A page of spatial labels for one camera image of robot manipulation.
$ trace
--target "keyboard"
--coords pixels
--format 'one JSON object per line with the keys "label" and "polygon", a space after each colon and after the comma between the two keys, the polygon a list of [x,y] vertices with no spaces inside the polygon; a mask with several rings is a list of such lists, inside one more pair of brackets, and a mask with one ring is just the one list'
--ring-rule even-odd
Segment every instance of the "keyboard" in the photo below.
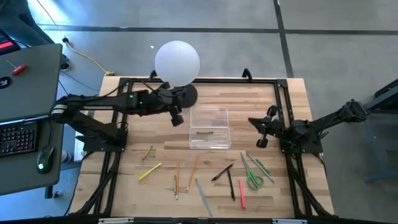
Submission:
{"label": "keyboard", "polygon": [[36,121],[0,126],[0,157],[36,151]]}

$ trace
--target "black pen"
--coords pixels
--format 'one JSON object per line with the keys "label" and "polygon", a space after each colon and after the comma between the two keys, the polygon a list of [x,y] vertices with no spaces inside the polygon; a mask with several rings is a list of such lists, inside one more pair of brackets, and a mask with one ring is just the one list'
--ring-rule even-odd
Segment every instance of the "black pen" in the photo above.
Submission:
{"label": "black pen", "polygon": [[227,173],[229,179],[229,186],[231,187],[231,197],[235,201],[235,193],[234,193],[234,187],[232,186],[231,173],[229,172],[229,170],[227,170]]}
{"label": "black pen", "polygon": [[225,171],[229,170],[229,168],[231,168],[234,164],[229,165],[228,167],[226,167],[223,171],[221,171],[217,176],[213,177],[211,181],[215,181],[217,180],[219,177],[221,177],[222,174],[225,173]]}

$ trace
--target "pink marker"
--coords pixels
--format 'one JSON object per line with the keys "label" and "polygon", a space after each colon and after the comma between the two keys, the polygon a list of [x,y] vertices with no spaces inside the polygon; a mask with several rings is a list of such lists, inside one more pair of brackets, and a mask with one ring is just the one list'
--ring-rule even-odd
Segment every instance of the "pink marker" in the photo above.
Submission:
{"label": "pink marker", "polygon": [[244,203],[244,195],[243,195],[243,186],[242,186],[242,180],[239,179],[239,188],[241,189],[241,203],[242,203],[242,208],[246,209],[246,203]]}

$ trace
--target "gray floor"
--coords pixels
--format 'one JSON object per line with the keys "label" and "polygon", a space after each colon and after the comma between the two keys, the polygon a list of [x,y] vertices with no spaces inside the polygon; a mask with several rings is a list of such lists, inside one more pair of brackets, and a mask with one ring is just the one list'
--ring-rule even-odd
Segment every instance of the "gray floor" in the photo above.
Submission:
{"label": "gray floor", "polygon": [[[52,24],[35,0],[32,13],[39,24]],[[58,24],[101,27],[211,27],[275,29],[272,0],[40,0]],[[395,0],[280,0],[286,29],[397,30]],[[62,36],[47,31],[56,42]],[[64,34],[82,52],[95,57],[117,75],[149,75],[154,55],[170,40],[194,46],[201,59],[200,75],[238,77],[247,67],[255,77],[286,77],[278,34],[178,32],[77,32]],[[398,35],[287,35],[294,77],[304,78],[314,118],[335,111],[352,98],[367,102],[397,78]],[[94,89],[103,72],[64,49],[73,70],[68,73]],[[94,95],[61,73],[70,93]],[[62,89],[58,97],[64,95]],[[363,124],[341,124],[323,140],[333,206],[337,215],[398,222],[398,181],[366,184],[375,172]],[[62,171],[56,200],[42,199],[43,189],[0,197],[0,220],[61,215],[68,207],[78,171]],[[22,204],[30,210],[21,212]]]}

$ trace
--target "scissor handle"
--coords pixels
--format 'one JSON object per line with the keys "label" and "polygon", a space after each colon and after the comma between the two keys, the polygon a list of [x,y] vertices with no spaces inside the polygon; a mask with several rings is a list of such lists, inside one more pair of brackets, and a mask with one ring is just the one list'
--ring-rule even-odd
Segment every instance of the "scissor handle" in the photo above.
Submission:
{"label": "scissor handle", "polygon": [[263,185],[264,179],[261,176],[256,175],[253,171],[248,170],[247,182],[248,182],[248,186],[252,190],[258,190],[259,187]]}
{"label": "scissor handle", "polygon": [[252,189],[252,190],[258,190],[259,186],[256,185],[256,183],[254,182],[254,179],[250,176],[247,177],[246,182],[248,183],[248,186]]}

